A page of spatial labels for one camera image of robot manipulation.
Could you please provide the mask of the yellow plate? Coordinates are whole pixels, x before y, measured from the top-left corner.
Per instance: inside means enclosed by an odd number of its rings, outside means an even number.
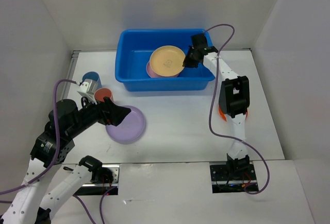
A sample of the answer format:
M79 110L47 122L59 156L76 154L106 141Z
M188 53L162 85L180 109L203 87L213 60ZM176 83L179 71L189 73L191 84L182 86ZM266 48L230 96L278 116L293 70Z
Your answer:
M177 77L184 69L185 56L185 53L176 46L161 46L151 54L149 65L160 77Z

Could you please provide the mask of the purple plate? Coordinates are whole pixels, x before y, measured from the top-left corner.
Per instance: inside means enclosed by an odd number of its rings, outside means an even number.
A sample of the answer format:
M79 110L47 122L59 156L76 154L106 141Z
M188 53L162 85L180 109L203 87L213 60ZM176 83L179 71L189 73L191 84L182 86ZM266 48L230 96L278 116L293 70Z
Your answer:
M140 109L133 106L125 107L130 108L131 112L118 126L106 126L106 132L115 142L128 145L142 137L146 128L146 118Z

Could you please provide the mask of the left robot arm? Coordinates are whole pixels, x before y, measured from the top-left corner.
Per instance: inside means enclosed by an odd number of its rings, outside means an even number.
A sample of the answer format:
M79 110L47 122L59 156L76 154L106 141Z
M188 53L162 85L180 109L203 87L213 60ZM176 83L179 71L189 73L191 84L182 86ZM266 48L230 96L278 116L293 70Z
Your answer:
M103 176L102 162L83 157L69 176L53 191L47 192L56 172L74 147L74 138L95 123L118 126L131 112L110 98L87 103L78 109L71 99L60 100L49 113L49 122L38 136L30 153L22 187L1 223L49 223L61 206L87 181L98 182Z

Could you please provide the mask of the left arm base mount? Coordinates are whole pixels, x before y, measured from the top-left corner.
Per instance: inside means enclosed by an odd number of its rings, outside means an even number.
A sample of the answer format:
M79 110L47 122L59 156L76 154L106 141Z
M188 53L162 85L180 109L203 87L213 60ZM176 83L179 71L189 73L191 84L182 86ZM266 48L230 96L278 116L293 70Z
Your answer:
M100 172L88 179L75 193L77 196L118 195L120 165L104 164Z

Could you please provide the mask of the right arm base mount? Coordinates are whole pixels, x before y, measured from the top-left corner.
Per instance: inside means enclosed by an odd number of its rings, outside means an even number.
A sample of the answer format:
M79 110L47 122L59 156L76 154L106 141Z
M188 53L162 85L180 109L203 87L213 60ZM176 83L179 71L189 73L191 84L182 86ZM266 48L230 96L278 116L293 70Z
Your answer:
M239 193L259 191L254 165L251 163L247 169L230 173L224 162L210 163L210 177L212 193Z

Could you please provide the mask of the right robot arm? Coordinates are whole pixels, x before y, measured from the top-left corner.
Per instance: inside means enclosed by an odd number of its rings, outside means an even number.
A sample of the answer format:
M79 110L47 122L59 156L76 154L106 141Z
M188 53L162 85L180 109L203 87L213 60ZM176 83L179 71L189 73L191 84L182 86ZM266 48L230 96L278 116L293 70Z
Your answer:
M221 58L214 46L209 46L204 33L191 36L192 45L185 56L183 66L197 68L199 64L218 76L220 88L218 106L230 128L233 142L227 153L226 179L238 180L250 165L246 140L245 120L250 106L250 84L246 76L240 76Z

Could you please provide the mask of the pink plate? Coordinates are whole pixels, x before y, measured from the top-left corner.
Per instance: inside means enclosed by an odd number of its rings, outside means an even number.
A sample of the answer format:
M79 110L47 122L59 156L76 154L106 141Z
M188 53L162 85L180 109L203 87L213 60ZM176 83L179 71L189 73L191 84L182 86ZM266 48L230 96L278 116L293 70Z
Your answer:
M160 76L152 70L149 62L146 65L146 72L151 78L160 78Z

